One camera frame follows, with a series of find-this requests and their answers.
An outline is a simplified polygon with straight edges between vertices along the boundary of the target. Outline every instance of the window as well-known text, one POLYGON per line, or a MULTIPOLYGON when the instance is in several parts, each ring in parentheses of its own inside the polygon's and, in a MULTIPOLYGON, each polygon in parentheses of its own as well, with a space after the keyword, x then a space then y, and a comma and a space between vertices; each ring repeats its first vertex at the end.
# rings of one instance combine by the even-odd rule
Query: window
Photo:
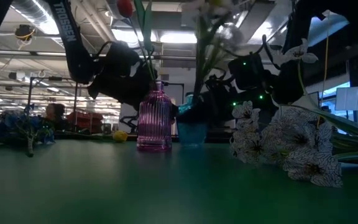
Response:
MULTIPOLYGON (((340 116, 340 117, 343 117, 343 118, 347 118, 347 119, 349 119, 351 121, 354 121, 353 111, 336 111, 335 110, 335 102, 336 102, 336 99, 333 98, 333 99, 323 101, 322 105, 323 106, 328 106, 328 108, 331 110, 332 114, 335 114, 336 116, 340 116)), ((341 133, 341 134, 346 134, 346 132, 344 132, 342 130, 338 130, 338 132, 341 133)))

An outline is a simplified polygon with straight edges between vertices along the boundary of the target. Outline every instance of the flower bouquet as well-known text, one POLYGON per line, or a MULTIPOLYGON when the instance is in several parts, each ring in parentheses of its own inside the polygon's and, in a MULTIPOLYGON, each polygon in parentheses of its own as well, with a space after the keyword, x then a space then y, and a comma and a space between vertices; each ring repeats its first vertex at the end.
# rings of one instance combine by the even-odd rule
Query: flower bouquet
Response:
POLYGON ((188 122, 189 119, 183 119, 183 115, 197 105, 199 100, 202 101, 200 93, 206 79, 227 57, 228 52, 236 50, 242 39, 241 32, 235 26, 237 8, 231 1, 196 0, 183 6, 182 11, 195 12, 193 20, 197 38, 194 90, 186 97, 187 103, 179 106, 177 119, 179 139, 184 146, 200 146, 204 143, 208 130, 207 118, 188 122))
POLYGON ((54 143, 53 127, 38 116, 24 111, 4 111, 0 114, 0 142, 8 145, 27 146, 27 155, 34 156, 34 145, 54 143))
MULTIPOLYGON (((304 93, 301 63, 318 59, 307 53, 307 46, 307 40, 302 39, 300 46, 280 56, 282 62, 297 61, 304 93)), ((260 110, 253 108, 251 101, 237 105, 232 111, 237 119, 237 131, 230 140, 233 156, 248 164, 279 166, 293 180, 342 187, 340 162, 358 164, 358 124, 322 111, 310 101, 314 109, 280 105, 290 108, 284 114, 276 113, 263 130, 259 129, 260 110), (337 133, 334 126, 348 135, 337 133)))
POLYGON ((139 65, 148 73, 150 79, 150 91, 139 106, 137 149, 140 151, 168 151, 172 148, 171 139, 171 99, 163 92, 162 82, 156 82, 157 71, 153 67, 151 55, 154 47, 151 43, 152 33, 152 1, 144 8, 141 0, 135 0, 134 5, 137 14, 137 23, 143 36, 143 43, 139 40, 138 33, 131 19, 132 4, 129 0, 119 0, 117 6, 120 14, 126 18, 133 28, 139 43, 144 61, 139 65))

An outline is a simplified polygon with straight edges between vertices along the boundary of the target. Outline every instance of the yellow object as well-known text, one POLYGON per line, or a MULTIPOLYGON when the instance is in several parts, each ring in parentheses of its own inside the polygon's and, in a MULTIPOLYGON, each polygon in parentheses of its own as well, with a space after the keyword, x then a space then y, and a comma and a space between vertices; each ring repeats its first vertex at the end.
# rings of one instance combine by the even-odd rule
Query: yellow object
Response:
POLYGON ((128 134, 125 131, 116 131, 112 134, 112 138, 116 140, 116 142, 126 142, 128 134))

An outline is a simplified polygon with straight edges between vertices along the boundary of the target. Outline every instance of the ceiling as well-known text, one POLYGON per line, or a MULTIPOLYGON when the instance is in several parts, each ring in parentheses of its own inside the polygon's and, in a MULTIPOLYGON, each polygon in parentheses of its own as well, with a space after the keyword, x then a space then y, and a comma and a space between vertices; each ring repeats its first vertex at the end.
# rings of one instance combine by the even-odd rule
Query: ceiling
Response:
MULTIPOLYGON (((27 4, 37 2, 38 6, 43 7, 48 13, 48 6, 42 0, 15 0, 15 2, 26 2, 27 4)), ((186 14, 182 14, 181 7, 184 4, 185 2, 179 0, 153 1, 152 30, 156 46, 154 54, 172 56, 170 60, 162 60, 157 63, 159 67, 163 68, 164 73, 169 73, 168 68, 193 68, 195 66, 195 44, 161 43, 164 34, 169 32, 176 32, 176 34, 193 33, 191 26, 183 26, 186 14), (180 60, 177 57, 186 57, 186 59, 180 60)), ((291 12, 290 0, 251 0, 242 5, 242 10, 244 20, 239 24, 239 30, 243 39, 239 43, 237 54, 246 55, 249 52, 255 52, 262 43, 263 34, 267 35, 270 44, 283 45, 286 35, 285 24, 291 12)), ((71 0, 71 11, 80 27, 83 44, 89 53, 96 53, 107 40, 122 38, 117 34, 117 30, 119 32, 129 30, 128 26, 119 20, 120 16, 117 13, 115 0, 71 0)), ((331 23, 331 26, 340 24, 343 19, 339 15, 334 16, 331 21, 334 23, 331 23)), ((311 37, 312 42, 317 43, 322 40, 321 34, 325 33, 324 29, 326 28, 324 28, 324 21, 313 21, 312 29, 315 29, 315 31, 311 31, 311 37)), ((0 99, 4 100, 4 105, 8 103, 24 105, 27 103, 28 80, 11 80, 8 77, 11 72, 23 71, 26 77, 30 75, 43 77, 45 75, 45 77, 70 78, 64 54, 46 56, 24 54, 13 56, 10 52, 1 54, 1 50, 19 50, 19 48, 23 52, 64 53, 65 49, 58 41, 59 36, 47 34, 39 28, 37 28, 31 43, 21 46, 22 44, 12 34, 20 24, 36 25, 12 7, 0 26, 0 99), (8 85, 12 85, 13 90, 6 90, 8 85)), ((131 34, 126 33, 124 40, 130 37, 131 34)), ((261 53, 261 56, 264 63, 270 63, 264 52, 261 53)), ((180 82, 180 77, 175 77, 175 81, 180 82)), ((58 86, 60 91, 48 91, 45 85, 39 84, 42 88, 34 88, 32 91, 34 102, 43 102, 41 105, 44 105, 47 101, 56 100, 63 102, 67 108, 73 107, 74 82, 63 80, 59 83, 52 83, 43 80, 43 83, 49 86, 58 86)), ((88 105, 89 108, 95 108, 97 112, 112 114, 112 116, 118 115, 119 103, 116 100, 108 97, 98 98, 96 106, 89 106, 90 103, 94 102, 87 98, 88 93, 85 86, 80 85, 80 87, 82 88, 78 90, 78 95, 81 96, 80 108, 86 108, 88 105)))

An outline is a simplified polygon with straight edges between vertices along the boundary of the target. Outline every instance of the industrial ceiling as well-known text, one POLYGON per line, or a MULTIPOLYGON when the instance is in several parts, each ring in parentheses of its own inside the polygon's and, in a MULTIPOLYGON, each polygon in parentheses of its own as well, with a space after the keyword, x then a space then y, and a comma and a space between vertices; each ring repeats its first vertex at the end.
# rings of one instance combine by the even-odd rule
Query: industrial ceiling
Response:
MULTIPOLYGON (((181 7, 184 3, 178 0, 153 0, 152 40, 156 46, 154 54, 174 56, 174 60, 156 62, 156 65, 164 70, 167 70, 165 68, 193 68, 195 66, 192 60, 195 57, 193 29, 183 26, 185 15, 182 14, 181 7), (186 41, 178 43, 175 36, 168 37, 170 34, 186 41), (180 60, 177 57, 186 57, 186 59, 180 60)), ((134 33, 118 19, 115 0, 71 0, 71 11, 80 27, 83 44, 91 54, 96 53, 107 40, 129 41, 134 38, 134 33)), ((285 26, 290 13, 291 0, 246 1, 243 11, 238 15, 241 16, 238 27, 243 40, 239 43, 239 50, 236 53, 245 55, 255 52, 260 47, 264 34, 270 44, 283 45, 287 33, 285 26)), ((42 0, 14 0, 6 14, 0 27, 0 110, 20 107, 27 103, 29 75, 69 78, 64 47, 60 44, 57 29, 53 26, 54 21, 49 21, 51 19, 48 6, 42 0), (44 14, 41 17, 31 17, 29 15, 31 10, 26 8, 27 6, 32 6, 31 10, 41 11, 44 14), (47 26, 40 24, 37 19, 46 20, 47 26), (21 45, 13 35, 15 29, 21 24, 37 28, 28 45, 21 45), (13 80, 8 77, 12 72, 24 74, 25 78, 13 80)), ((330 21, 331 33, 346 24, 345 18, 334 14, 330 21)), ((310 45, 323 40, 327 28, 328 24, 325 20, 313 19, 310 45)), ((261 56, 264 63, 269 64, 267 56, 264 53, 261 56)), ((180 81, 180 77, 176 77, 175 81, 180 81)), ((49 101, 63 103, 67 107, 67 112, 71 111, 75 83, 69 80, 58 83, 42 80, 37 86, 39 88, 34 88, 32 91, 32 101, 39 105, 41 112, 49 101)), ((110 114, 113 120, 117 119, 120 104, 116 100, 100 95, 100 98, 98 97, 94 102, 89 98, 83 85, 80 85, 78 96, 80 109, 91 108, 99 113, 110 114)))

